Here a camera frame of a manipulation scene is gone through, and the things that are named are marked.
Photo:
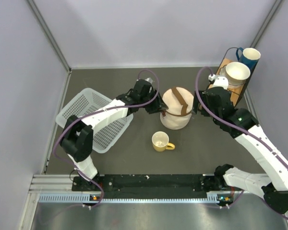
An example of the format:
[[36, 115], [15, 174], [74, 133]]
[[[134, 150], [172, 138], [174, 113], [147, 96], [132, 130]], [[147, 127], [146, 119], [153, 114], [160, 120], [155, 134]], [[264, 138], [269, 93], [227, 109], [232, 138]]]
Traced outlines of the cream round laundry bag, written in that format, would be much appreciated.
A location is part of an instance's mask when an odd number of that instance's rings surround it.
[[160, 121], [168, 129], [184, 128], [192, 115], [193, 94], [185, 88], [173, 87], [162, 96], [168, 109], [160, 114]]

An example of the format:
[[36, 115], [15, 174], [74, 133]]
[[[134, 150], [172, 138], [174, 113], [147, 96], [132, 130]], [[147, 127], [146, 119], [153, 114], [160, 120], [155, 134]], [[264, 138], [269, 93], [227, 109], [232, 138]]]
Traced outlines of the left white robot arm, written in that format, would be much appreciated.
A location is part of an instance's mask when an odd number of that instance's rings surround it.
[[72, 115], [67, 119], [60, 146], [83, 177], [82, 183], [87, 189], [94, 190], [99, 186], [98, 170], [91, 158], [94, 134], [140, 108], [144, 108], [148, 114], [161, 113], [168, 109], [159, 89], [153, 88], [150, 78], [137, 80], [127, 93], [117, 96], [111, 103], [90, 115], [80, 118]]

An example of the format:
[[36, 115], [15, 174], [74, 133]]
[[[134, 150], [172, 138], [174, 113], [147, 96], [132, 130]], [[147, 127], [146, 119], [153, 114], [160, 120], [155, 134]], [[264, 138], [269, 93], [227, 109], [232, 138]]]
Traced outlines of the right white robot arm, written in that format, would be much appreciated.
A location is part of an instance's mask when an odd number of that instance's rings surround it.
[[288, 161], [272, 144], [258, 120], [245, 108], [237, 109], [230, 100], [229, 91], [217, 86], [205, 91], [194, 91], [193, 110], [201, 106], [205, 116], [240, 145], [242, 145], [264, 170], [264, 174], [242, 171], [230, 164], [216, 167], [215, 185], [206, 185], [208, 191], [236, 187], [252, 193], [275, 212], [288, 211]]

